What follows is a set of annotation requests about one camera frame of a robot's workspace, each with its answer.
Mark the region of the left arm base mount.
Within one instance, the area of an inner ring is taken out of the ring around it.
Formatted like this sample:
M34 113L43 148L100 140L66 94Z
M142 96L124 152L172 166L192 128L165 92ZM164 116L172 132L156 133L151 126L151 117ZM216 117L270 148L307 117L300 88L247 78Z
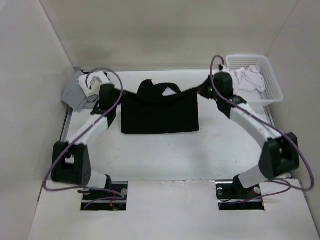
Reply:
M81 211L126 211L128 197L128 182L113 182L114 192L97 190L79 190L82 194Z

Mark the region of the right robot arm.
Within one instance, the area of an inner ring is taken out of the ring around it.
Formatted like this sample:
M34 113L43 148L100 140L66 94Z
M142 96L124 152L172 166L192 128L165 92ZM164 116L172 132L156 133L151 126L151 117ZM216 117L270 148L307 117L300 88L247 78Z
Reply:
M243 198L251 187L273 180L300 166L299 154L295 149L298 145L297 136L292 132L282 136L263 121L247 101L234 94L230 74L218 72L210 75L196 89L200 96L214 100L219 111L241 126L261 148L257 164L233 178L231 190L236 197Z

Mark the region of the black tank top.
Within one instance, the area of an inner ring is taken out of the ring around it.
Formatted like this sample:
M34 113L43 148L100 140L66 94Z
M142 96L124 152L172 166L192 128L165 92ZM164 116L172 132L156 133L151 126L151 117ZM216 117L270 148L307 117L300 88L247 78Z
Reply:
M137 93L127 91L121 98L121 132L157 135L197 132L198 91L181 91L175 83L153 84L144 80Z

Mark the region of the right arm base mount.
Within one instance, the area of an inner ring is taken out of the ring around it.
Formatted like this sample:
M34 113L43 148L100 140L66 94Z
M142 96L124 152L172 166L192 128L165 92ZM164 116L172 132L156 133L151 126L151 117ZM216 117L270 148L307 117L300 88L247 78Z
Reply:
M216 198L220 211L264 211L260 185L235 190L232 181L216 181Z

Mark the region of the folded grey tank top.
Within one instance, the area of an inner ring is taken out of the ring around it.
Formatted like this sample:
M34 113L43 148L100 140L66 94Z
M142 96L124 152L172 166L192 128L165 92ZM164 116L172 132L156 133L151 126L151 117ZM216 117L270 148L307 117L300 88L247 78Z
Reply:
M82 109L92 109L98 101L97 95L85 95L79 85L79 77L82 76L84 76L84 74L81 71L77 71L65 84L62 91L61 101L76 112L80 112Z

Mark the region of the crumpled white garment in basket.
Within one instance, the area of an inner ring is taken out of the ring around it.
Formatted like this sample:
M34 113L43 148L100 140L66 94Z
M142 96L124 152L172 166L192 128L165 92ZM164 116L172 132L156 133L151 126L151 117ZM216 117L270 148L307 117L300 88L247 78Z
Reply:
M251 65L248 68L240 68L235 71L238 78L238 88L242 91L253 92L257 90L263 93L266 89L265 79L261 75L258 65Z

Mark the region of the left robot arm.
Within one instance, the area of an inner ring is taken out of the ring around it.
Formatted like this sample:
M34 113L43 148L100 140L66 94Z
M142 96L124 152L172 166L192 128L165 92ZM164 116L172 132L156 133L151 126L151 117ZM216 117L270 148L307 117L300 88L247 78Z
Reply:
M101 85L99 99L85 124L66 141L54 144L52 181L95 189L96 195L103 200L112 195L111 177L92 170L90 149L114 122L121 96L122 92L113 84Z

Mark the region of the white plastic mesh basket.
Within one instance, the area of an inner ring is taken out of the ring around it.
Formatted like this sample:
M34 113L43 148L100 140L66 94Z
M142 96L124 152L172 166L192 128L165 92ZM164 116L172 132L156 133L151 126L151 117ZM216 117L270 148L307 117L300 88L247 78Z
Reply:
M234 93L254 107L266 107L284 99L273 67L266 56L232 54L225 59Z

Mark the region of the folded white tank top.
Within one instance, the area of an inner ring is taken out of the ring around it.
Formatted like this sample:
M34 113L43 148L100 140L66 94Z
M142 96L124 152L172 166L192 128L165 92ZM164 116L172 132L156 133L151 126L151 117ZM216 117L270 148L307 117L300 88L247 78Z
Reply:
M100 79L101 79L101 81L103 82L103 84L106 84L106 83L108 83L110 80L109 80L109 78L108 78L108 76L107 76L107 73L106 72L103 72L103 71L98 71L98 72L94 72L94 73L91 73L90 75L89 75L89 77L87 77L88 75L87 74L85 74L85 75L81 75L79 78L78 78L78 84L79 84L79 86L82 88L82 90L83 90L83 92L84 92L84 94L85 94L85 96L86 97L91 97L91 96L94 96L94 95L98 95L99 94L99 92L98 92L98 94L96 94L95 92L92 92L91 90L90 90L90 82L91 82L91 80L92 80L92 78L94 77L94 76L96 76L96 77L100 77Z

